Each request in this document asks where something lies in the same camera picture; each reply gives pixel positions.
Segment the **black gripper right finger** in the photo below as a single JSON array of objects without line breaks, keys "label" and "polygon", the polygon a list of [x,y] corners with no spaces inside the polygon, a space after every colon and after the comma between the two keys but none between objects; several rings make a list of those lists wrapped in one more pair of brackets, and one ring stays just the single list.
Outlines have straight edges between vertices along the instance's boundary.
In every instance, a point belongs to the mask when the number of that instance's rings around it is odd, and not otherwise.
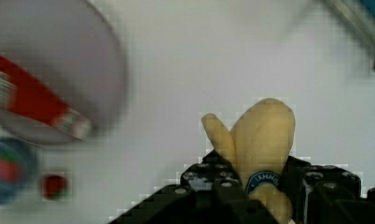
[{"label": "black gripper right finger", "polygon": [[359,176],[340,167],[290,156],[282,192],[292,202],[296,224],[375,224],[375,188],[363,198]]}]

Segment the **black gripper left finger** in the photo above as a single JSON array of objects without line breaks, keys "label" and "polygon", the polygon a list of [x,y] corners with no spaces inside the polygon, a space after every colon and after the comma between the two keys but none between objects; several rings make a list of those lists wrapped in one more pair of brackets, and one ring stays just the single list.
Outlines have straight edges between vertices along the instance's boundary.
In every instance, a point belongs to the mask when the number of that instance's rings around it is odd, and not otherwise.
[{"label": "black gripper left finger", "polygon": [[278,224],[248,199],[231,164],[211,151],[181,174],[180,183],[157,190],[109,224]]}]

